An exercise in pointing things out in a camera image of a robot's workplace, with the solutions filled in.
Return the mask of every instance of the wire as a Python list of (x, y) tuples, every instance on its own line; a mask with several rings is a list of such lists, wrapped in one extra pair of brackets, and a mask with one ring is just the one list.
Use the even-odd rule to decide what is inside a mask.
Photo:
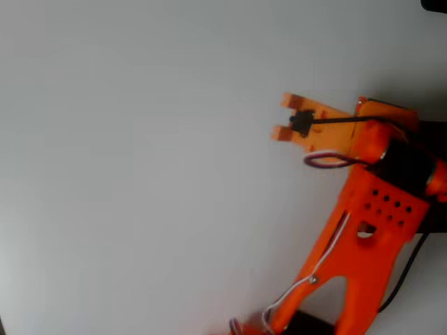
[[(318, 160), (321, 160), (323, 158), (336, 158), (340, 162), (334, 163), (334, 162), (318, 162)], [(313, 168), (318, 169), (336, 169), (336, 168), (345, 168), (346, 166), (350, 166), (353, 164), (363, 164), (363, 165), (369, 165), (369, 163), (364, 162), (357, 158), (351, 158), (345, 155), (342, 155), (341, 153), (337, 151), (314, 151), (309, 154), (305, 154), (303, 156), (304, 163), (306, 165), (312, 166)]]
[(316, 263), (314, 269), (312, 270), (312, 273), (308, 276), (305, 276), (304, 278), (301, 278), (299, 281), (296, 281), (294, 284), (292, 284), (291, 287), (289, 287), (274, 303), (270, 304), (262, 313), (261, 313), (261, 321), (263, 323), (263, 326), (268, 334), (274, 335), (274, 331), (269, 326), (269, 319), (272, 311), (274, 311), (282, 302), (298, 287), (301, 286), (303, 283), (308, 282), (310, 283), (313, 278), (315, 278), (315, 273), (318, 271), (319, 267), (324, 263), (324, 261), (329, 257), (329, 255), (334, 250), (335, 246), (337, 245), (337, 242), (339, 241), (344, 228), (346, 227), (346, 224), (349, 222), (349, 218), (351, 217), (350, 213), (344, 214), (340, 220), (342, 220), (342, 224), (338, 228), (337, 234), (334, 236), (332, 243), (327, 248), (325, 253), (321, 256), (320, 260)]
[(230, 320), (231, 335), (244, 335), (244, 330), (241, 328), (239, 321), (233, 318)]
[(410, 271), (410, 268), (413, 265), (413, 262), (414, 262), (414, 260), (416, 259), (416, 256), (419, 253), (420, 248), (422, 247), (422, 245), (427, 240), (428, 235), (430, 235), (430, 233), (426, 232), (419, 239), (418, 243), (416, 244), (416, 246), (413, 249), (413, 252), (410, 255), (410, 258), (408, 259), (408, 262), (405, 265), (404, 271), (402, 271), (402, 274), (400, 275), (399, 281), (397, 282), (396, 286), (394, 287), (393, 291), (391, 292), (391, 294), (387, 298), (387, 300), (382, 304), (382, 306), (380, 306), (378, 313), (383, 312), (385, 310), (385, 308), (387, 308), (391, 304), (391, 302), (394, 300), (394, 298), (396, 297), (397, 293), (399, 292), (400, 288), (402, 287), (402, 284), (405, 281), (406, 275)]
[(340, 118), (334, 118), (334, 119), (314, 119), (312, 121), (313, 124), (339, 124), (339, 123), (346, 123), (346, 122), (364, 122), (364, 121), (380, 121), (380, 122), (387, 122), (389, 124), (392, 124), (399, 128), (400, 130), (404, 131), (405, 133), (409, 133), (410, 130), (404, 126), (403, 124), (396, 122), (391, 119), (387, 119), (386, 117), (378, 117), (378, 116), (364, 116), (364, 117), (340, 117)]

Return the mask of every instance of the black base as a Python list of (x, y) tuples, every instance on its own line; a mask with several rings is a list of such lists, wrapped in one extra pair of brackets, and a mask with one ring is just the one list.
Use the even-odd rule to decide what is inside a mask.
[(298, 311), (281, 335), (334, 335), (335, 327), (312, 315)]

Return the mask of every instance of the orange robotic arm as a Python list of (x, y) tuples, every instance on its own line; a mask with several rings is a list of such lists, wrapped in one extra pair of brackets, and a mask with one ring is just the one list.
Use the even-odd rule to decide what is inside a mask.
[[(293, 110), (291, 122), (274, 129), (274, 140), (303, 147), (310, 153), (305, 159), (310, 165), (322, 158), (316, 167), (359, 164), (351, 170), (295, 283), (263, 313), (264, 327), (232, 321), (231, 334), (286, 334), (302, 301), (330, 279), (343, 276), (347, 280), (344, 311), (330, 333), (363, 335), (379, 312), (397, 255), (413, 239), (430, 208), (427, 198), (447, 198), (447, 164), (407, 144), (406, 131), (418, 130), (412, 110), (359, 98), (351, 117), (293, 94), (286, 94), (282, 105)], [(415, 169), (418, 178), (408, 174), (395, 178), (400, 164), (409, 163), (413, 156), (423, 161)], [(416, 181), (407, 188), (403, 183), (408, 179)]]

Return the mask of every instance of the white wire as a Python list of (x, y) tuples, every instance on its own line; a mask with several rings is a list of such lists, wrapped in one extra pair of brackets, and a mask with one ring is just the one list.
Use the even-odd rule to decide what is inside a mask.
[[(336, 150), (319, 150), (319, 151), (313, 151), (313, 152), (309, 152), (307, 154), (302, 155), (302, 159), (305, 160), (306, 158), (313, 158), (314, 156), (320, 156), (320, 155), (325, 155), (325, 154), (341, 155), (342, 153), (340, 151), (336, 151)], [(344, 166), (346, 164), (346, 162), (341, 162), (341, 163), (322, 162), (322, 163), (318, 163), (318, 164), (324, 165), (324, 166), (337, 167), (337, 166)]]
[(270, 304), (261, 314), (261, 321), (263, 323), (263, 326), (265, 330), (271, 335), (274, 335), (275, 332), (270, 328), (269, 326), (269, 320), (268, 320), (268, 314), (276, 307), (278, 307), (282, 302), (294, 291), (298, 286), (302, 285), (306, 281), (309, 281), (312, 277), (314, 277), (315, 273), (317, 272), (318, 268), (323, 264), (323, 262), (329, 257), (329, 255), (332, 253), (332, 250), (334, 250), (335, 245), (337, 244), (338, 240), (340, 239), (344, 228), (346, 227), (346, 224), (349, 221), (351, 214), (347, 214), (344, 217), (343, 223), (340, 226), (340, 229), (338, 229), (337, 234), (335, 235), (332, 243), (330, 244), (329, 248), (326, 250), (326, 252), (321, 256), (320, 260), (316, 263), (314, 269), (312, 270), (312, 273), (308, 276), (305, 276), (304, 278), (301, 278), (299, 281), (296, 281), (291, 287), (287, 289), (279, 298), (277, 301), (275, 301), (273, 304)]

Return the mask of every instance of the black cable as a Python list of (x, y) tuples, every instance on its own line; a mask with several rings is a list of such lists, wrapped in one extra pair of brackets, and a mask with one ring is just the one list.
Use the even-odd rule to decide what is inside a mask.
[(404, 271), (402, 271), (402, 274), (400, 275), (399, 281), (397, 282), (396, 286), (394, 287), (393, 291), (391, 292), (391, 294), (387, 298), (387, 300), (382, 304), (382, 306), (380, 306), (378, 313), (383, 312), (385, 310), (385, 308), (387, 308), (391, 304), (391, 302), (394, 300), (394, 298), (396, 297), (396, 295), (399, 292), (402, 284), (405, 281), (406, 275), (410, 271), (410, 268), (413, 265), (413, 262), (416, 259), (416, 256), (418, 255), (418, 252), (419, 252), (420, 248), (422, 247), (424, 242), (427, 240), (428, 235), (430, 235), (430, 233), (426, 232), (419, 239), (418, 243), (416, 244), (416, 246), (413, 249), (413, 252), (410, 255), (410, 258), (408, 259), (408, 262), (405, 265)]
[(332, 119), (315, 119), (313, 110), (304, 110), (301, 112), (297, 112), (295, 115), (290, 117), (291, 128), (294, 131), (299, 132), (303, 137), (308, 136), (312, 124), (341, 124), (347, 122), (364, 122), (371, 120), (392, 124), (394, 127), (403, 131), (407, 135), (411, 135), (412, 137), (414, 136), (414, 134), (403, 124), (391, 119), (387, 119), (386, 117), (380, 117), (376, 115), (369, 115), (363, 117), (337, 117)]
[(393, 121), (391, 119), (387, 119), (386, 117), (378, 117), (378, 116), (364, 116), (364, 117), (340, 117), (334, 119), (314, 119), (312, 121), (313, 124), (339, 124), (345, 122), (364, 122), (364, 121), (380, 121), (380, 122), (388, 122), (396, 127), (398, 127), (401, 131), (409, 132), (409, 130), (401, 123)]

